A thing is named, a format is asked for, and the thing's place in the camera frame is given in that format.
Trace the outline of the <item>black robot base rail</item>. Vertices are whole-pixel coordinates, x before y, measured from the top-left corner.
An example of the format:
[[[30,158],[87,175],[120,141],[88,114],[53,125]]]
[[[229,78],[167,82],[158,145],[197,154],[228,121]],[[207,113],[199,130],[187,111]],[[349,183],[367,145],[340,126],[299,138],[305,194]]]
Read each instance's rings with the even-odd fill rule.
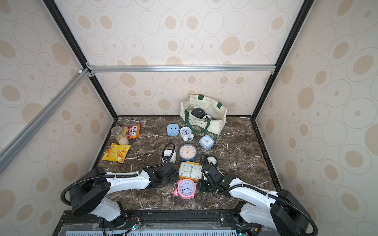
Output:
[[[238,225],[233,210],[127,210],[121,227],[99,216],[65,211],[54,236],[262,236],[257,223]]]

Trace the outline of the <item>black-backed white twin-bell clock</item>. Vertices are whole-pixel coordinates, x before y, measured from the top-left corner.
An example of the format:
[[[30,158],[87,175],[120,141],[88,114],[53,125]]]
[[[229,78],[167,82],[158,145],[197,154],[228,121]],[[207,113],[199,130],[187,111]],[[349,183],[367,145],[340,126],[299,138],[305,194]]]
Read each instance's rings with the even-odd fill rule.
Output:
[[[201,108],[194,108],[191,111],[191,114],[194,117],[199,118],[199,119],[203,119],[207,115],[206,112],[203,109],[201,109]]]

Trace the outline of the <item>white twin-bell alarm clock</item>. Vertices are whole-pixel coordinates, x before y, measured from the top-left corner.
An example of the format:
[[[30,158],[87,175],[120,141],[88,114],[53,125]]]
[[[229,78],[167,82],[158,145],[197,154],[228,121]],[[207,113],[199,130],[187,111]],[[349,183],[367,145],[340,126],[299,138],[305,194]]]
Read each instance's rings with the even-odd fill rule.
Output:
[[[211,121],[212,120],[212,117],[210,115],[204,115],[202,117],[203,120],[206,120],[206,121]]]

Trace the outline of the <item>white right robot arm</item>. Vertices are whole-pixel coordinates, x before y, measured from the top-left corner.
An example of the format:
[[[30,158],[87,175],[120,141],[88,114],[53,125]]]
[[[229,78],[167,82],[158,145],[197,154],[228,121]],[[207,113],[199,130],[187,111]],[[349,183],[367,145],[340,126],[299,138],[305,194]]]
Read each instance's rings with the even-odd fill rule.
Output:
[[[243,222],[270,227],[281,236],[318,235],[315,221],[287,190],[264,190],[233,175],[223,175],[212,163],[201,166],[202,173],[217,194],[243,200],[237,209],[237,216]]]

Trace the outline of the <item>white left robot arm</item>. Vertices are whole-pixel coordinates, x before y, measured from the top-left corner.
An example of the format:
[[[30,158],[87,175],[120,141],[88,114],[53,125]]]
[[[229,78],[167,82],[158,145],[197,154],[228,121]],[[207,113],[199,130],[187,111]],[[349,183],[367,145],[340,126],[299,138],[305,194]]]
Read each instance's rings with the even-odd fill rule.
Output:
[[[167,183],[176,183],[178,168],[167,162],[155,167],[146,167],[141,172],[111,173],[96,167],[61,193],[61,201],[72,208],[75,216],[92,214],[103,218],[111,227],[120,228],[127,221],[127,214],[120,202],[106,196],[115,192],[159,188]]]

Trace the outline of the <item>small black round clock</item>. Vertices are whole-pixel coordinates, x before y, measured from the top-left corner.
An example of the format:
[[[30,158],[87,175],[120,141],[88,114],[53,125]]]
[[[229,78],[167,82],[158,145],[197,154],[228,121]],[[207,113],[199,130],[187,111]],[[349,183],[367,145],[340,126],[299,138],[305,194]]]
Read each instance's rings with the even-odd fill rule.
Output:
[[[214,156],[208,156],[206,157],[206,160],[209,164],[212,164],[213,166],[217,167],[218,166],[218,159],[215,158]]]

